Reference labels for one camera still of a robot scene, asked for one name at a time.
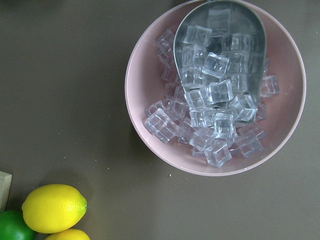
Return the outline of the pink bowl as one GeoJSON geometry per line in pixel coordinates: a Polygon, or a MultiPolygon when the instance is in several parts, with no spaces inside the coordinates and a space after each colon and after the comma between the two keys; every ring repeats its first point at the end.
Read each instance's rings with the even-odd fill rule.
{"type": "Polygon", "coordinates": [[[277,75],[279,94],[264,101],[267,117],[259,122],[267,135],[263,150],[249,158],[234,156],[220,168],[193,157],[186,144],[172,140],[162,143],[145,126],[145,109],[160,100],[164,93],[161,74],[164,66],[156,54],[155,39],[165,30],[176,30],[183,18],[199,1],[182,3],[158,17],[142,34],[130,56],[125,76],[125,100],[131,122],[142,141],[160,159],[188,173],[220,177],[235,175],[257,167],[270,159],[288,141],[303,112],[306,99],[306,72],[296,43],[288,31],[272,15],[249,4],[264,24],[267,38],[266,54],[269,71],[277,75]]]}

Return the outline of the ice cubes pile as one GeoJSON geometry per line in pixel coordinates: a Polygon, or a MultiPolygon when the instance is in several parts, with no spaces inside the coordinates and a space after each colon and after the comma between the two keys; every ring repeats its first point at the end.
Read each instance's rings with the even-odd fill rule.
{"type": "Polygon", "coordinates": [[[263,66],[259,99],[249,93],[256,37],[232,31],[231,7],[210,9],[205,25],[188,25],[181,49],[182,73],[174,59],[175,34],[167,29],[156,39],[164,64],[164,98],[146,110],[145,128],[164,144],[173,139],[192,147],[216,168],[233,156],[245,158],[261,151],[266,132],[258,121],[267,117],[264,99],[280,92],[276,75],[263,66]]]}

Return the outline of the metal ice scoop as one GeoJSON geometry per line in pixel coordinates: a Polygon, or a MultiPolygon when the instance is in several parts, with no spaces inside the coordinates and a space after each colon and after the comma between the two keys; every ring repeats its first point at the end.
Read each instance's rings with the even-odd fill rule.
{"type": "Polygon", "coordinates": [[[211,125],[217,112],[237,127],[255,121],[266,48],[262,20],[239,1],[208,0],[186,15],[173,52],[194,125],[211,125]]]}

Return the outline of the yellow lemon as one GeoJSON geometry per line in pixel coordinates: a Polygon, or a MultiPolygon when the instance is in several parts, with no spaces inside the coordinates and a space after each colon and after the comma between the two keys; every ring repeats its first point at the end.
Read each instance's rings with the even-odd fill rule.
{"type": "Polygon", "coordinates": [[[32,230],[53,234],[73,227],[85,215],[88,202],[74,187],[48,184],[33,190],[21,209],[25,223],[32,230]]]}
{"type": "Polygon", "coordinates": [[[48,235],[45,240],[90,240],[90,237],[80,229],[67,229],[48,235]]]}

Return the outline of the wooden cutting board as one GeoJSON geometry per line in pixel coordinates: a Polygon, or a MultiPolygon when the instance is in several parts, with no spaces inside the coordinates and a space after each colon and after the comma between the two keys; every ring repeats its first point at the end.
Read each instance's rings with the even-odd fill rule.
{"type": "Polygon", "coordinates": [[[0,212],[6,210],[12,183],[12,175],[7,172],[0,172],[0,212]]]}

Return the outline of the green lime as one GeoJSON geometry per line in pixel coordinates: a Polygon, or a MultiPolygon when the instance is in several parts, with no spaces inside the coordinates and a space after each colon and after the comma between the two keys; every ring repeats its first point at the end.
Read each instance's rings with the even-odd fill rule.
{"type": "Polygon", "coordinates": [[[0,213],[1,240],[34,240],[35,232],[27,226],[23,213],[7,210],[0,213]]]}

